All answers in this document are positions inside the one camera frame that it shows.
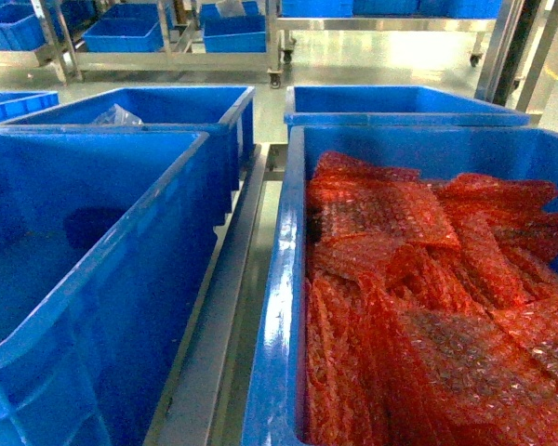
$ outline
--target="caster wheel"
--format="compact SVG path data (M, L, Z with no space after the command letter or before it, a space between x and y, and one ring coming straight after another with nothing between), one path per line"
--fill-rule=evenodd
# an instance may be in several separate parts
M293 52L293 51L288 50L288 49L286 49L286 50L283 52L283 63L284 63L285 65L289 65L289 64L291 63L291 53L292 53L292 52Z
M479 65L481 59L482 56L472 54L472 56L469 58L469 63L472 65L473 68L475 68Z
M271 88L273 90L281 88L281 74L271 74Z

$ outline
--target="stacked blue bins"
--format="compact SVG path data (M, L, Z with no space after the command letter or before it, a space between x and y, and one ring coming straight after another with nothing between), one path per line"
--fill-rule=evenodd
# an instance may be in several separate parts
M353 0L283 0L283 17L340 18L353 15Z
M425 86L295 86L285 122L295 125L527 125L529 116Z
M0 123L58 105L55 91L0 92Z
M45 42L31 5L0 6L0 51L33 51Z
M121 88L6 121L0 124L0 132L204 131L226 148L225 181L237 190L240 166L254 149L254 93L251 86ZM137 115L144 125L92 124L115 104ZM225 206L229 212L229 200Z
M266 19L257 2L242 4L243 17L221 17L215 5L203 5L201 23L207 53L264 53L267 50Z
M167 20L171 25L169 11ZM115 5L83 38L89 51L100 53L153 53L164 44L155 4Z
M142 444L231 194L211 181L224 151L0 135L0 444Z
M558 186L558 134L526 127L317 126L293 129L246 403L242 446L304 446L305 188L325 151L425 178L475 172ZM558 212L558 199L547 210ZM558 272L558 257L552 263Z

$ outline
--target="gray floor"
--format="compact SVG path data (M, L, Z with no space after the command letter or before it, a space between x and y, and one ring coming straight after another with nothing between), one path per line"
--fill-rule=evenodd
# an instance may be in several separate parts
M469 63L475 38L470 33L315 32L294 33L294 36L298 44L294 62L286 71L285 85L430 85L472 96L479 78L479 68L474 69ZM85 83L64 87L49 69L0 71L0 90L54 89L60 92L62 102L126 85L190 84L256 85L256 141L287 140L283 125L285 90L271 90L268 75L264 72L91 73ZM541 126L558 131L558 85ZM239 443L280 186L276 182L266 186L259 232L251 252L252 280L246 290L248 312L240 333L231 407L221 443L227 446Z

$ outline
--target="small blue bin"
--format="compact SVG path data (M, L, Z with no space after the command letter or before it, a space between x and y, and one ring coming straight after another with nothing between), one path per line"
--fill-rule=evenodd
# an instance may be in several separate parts
M285 122L294 125L528 125L529 116L425 86L295 86Z
M206 134L0 135L0 445L135 446L214 251ZM79 209L126 211L90 250Z
M502 0L449 0L447 16L452 19L495 19Z
M242 6L247 16L257 16L259 12L258 2L243 2ZM204 3L201 5L201 13L199 20L201 25L205 25L205 22L209 19L221 19L221 15L217 10L217 6L214 3Z
M353 0L356 16L410 16L418 12L418 0Z
M203 131L227 150L227 182L239 187L240 165L254 150L252 86L120 88L0 124L0 132ZM93 125L114 104L145 125Z
M173 27L171 7L166 6L167 24ZM137 19L159 23L157 4L154 3L118 3L108 9L102 19Z
M283 17L352 17L353 0L283 0Z
M0 51L32 51L45 42L33 7L15 4L0 7Z
M154 53L164 45L158 21L101 19L83 34L95 53Z
M55 91L0 92L0 123L59 103Z
M264 16L209 19L203 30L207 53L264 53L267 50Z
M325 151L425 178L475 172L558 185L558 134L521 127L296 127L287 153L277 230L260 319L242 446L303 446L305 188ZM558 212L558 199L548 206ZM558 272L558 257L552 266Z

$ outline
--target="bubble wrap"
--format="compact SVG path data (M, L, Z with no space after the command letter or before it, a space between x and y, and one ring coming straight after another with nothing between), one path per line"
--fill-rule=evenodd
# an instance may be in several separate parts
M401 444L558 445L558 386L492 321L376 299Z
M386 422L374 421L379 412L366 391L363 351L355 332L363 318L361 308L353 282L316 272L307 308L307 436L313 444L387 444Z
M419 179L419 171L404 167L378 167L337 151L326 151L320 157L314 171L314 178L319 177L365 177L383 181L416 181Z
M558 188L550 181L505 181L480 174L461 174L437 190L439 199L504 202L524 209L540 209L558 197Z
M492 316L558 382L558 297Z
M311 181L307 204L320 214L321 238L382 231L414 243L459 247L444 210L425 184Z

